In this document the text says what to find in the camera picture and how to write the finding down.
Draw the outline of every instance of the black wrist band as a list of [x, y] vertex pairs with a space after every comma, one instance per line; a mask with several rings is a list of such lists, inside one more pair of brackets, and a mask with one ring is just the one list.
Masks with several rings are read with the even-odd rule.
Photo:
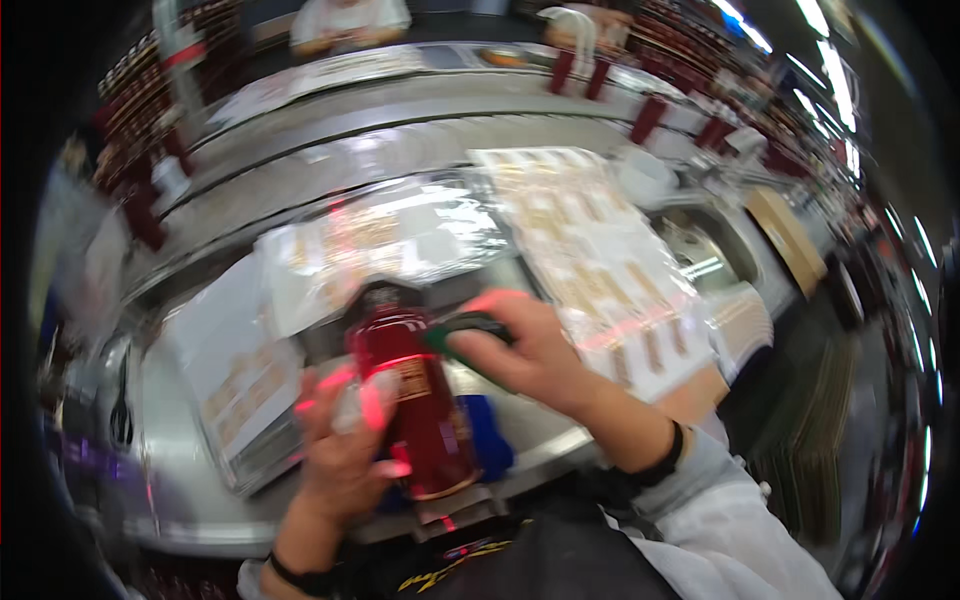
[[666, 479], [677, 470], [677, 461], [684, 452], [684, 429], [680, 424], [673, 421], [673, 444], [670, 451], [660, 462], [636, 473], [627, 473], [619, 468], [617, 474], [624, 479], [633, 489], [634, 493], [639, 493], [647, 488], [653, 488], [658, 483]]
[[333, 569], [327, 572], [309, 571], [298, 575], [276, 558], [272, 551], [267, 556], [267, 562], [280, 579], [287, 582], [304, 594], [313, 598], [328, 598], [333, 594]]

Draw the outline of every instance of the bottle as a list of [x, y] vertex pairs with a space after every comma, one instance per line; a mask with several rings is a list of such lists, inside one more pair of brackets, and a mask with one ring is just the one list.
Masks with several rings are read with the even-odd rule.
[[345, 318], [356, 324], [346, 342], [361, 379], [385, 369], [399, 374], [396, 413], [385, 445], [393, 459], [411, 467], [405, 481], [410, 497], [432, 500], [465, 489], [481, 471], [442, 359], [420, 338], [431, 322], [416, 306], [422, 304], [422, 294], [411, 286], [389, 279], [369, 283], [348, 307]]

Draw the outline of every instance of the black apron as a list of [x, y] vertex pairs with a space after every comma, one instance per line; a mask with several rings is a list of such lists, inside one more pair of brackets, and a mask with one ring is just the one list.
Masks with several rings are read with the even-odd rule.
[[680, 598], [627, 536], [611, 529], [597, 505], [582, 496], [554, 500], [526, 518], [499, 519], [424, 544], [388, 544], [350, 563], [347, 598]]

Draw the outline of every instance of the person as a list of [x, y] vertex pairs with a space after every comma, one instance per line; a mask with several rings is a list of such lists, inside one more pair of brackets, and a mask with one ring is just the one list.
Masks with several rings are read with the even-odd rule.
[[[409, 568], [397, 569], [396, 562], [378, 559], [365, 577], [383, 584], [375, 596], [840, 598], [724, 447], [585, 368], [549, 306], [488, 293], [465, 309], [490, 313], [516, 341], [507, 347], [485, 332], [466, 330], [449, 334], [448, 345], [505, 387], [580, 422], [611, 465], [598, 471], [608, 479], [597, 481], [625, 492], [629, 510], [571, 496], [505, 533], [460, 546], [462, 540], [452, 541], [452, 556], [447, 551], [437, 559], [434, 553], [432, 564], [407, 560], [400, 564]], [[346, 530], [377, 504], [393, 478], [409, 472], [393, 462], [372, 462], [382, 431], [364, 421], [347, 433], [331, 429], [344, 380], [318, 384], [312, 372], [304, 376], [301, 401], [309, 408], [301, 413], [301, 488], [260, 567], [259, 590], [246, 566], [241, 569], [238, 589], [248, 600], [329, 595], [343, 567], [334, 568]], [[368, 391], [360, 392], [363, 397], [375, 391], [384, 400], [386, 422], [397, 380], [372, 378]], [[630, 525], [630, 515], [642, 516], [646, 528], [640, 521]]]
[[[596, 25], [596, 48], [601, 52], [615, 54], [623, 49], [634, 18], [627, 12], [625, 2], [592, 0], [588, 3], [561, 4], [565, 9], [582, 12]], [[577, 45], [577, 29], [572, 20], [555, 19], [547, 26], [543, 40], [558, 48], [574, 49]]]
[[410, 27], [403, 0], [307, 0], [290, 28], [300, 58], [342, 54], [393, 41]]

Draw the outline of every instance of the white sleeve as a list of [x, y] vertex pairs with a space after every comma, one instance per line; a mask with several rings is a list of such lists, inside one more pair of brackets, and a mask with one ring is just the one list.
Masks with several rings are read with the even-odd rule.
[[380, 0], [379, 4], [377, 28], [406, 30], [410, 27], [410, 11], [404, 0]]
[[318, 14], [323, 8], [326, 0], [306, 0], [297, 16], [294, 17], [293, 25], [290, 26], [290, 45], [297, 46], [308, 41], [313, 41], [320, 37], [322, 31], [320, 23], [317, 23]]
[[694, 431], [676, 472], [635, 498], [663, 534], [663, 542], [633, 540], [643, 556], [685, 600], [839, 600], [823, 567], [767, 510], [750, 475], [720, 443]]

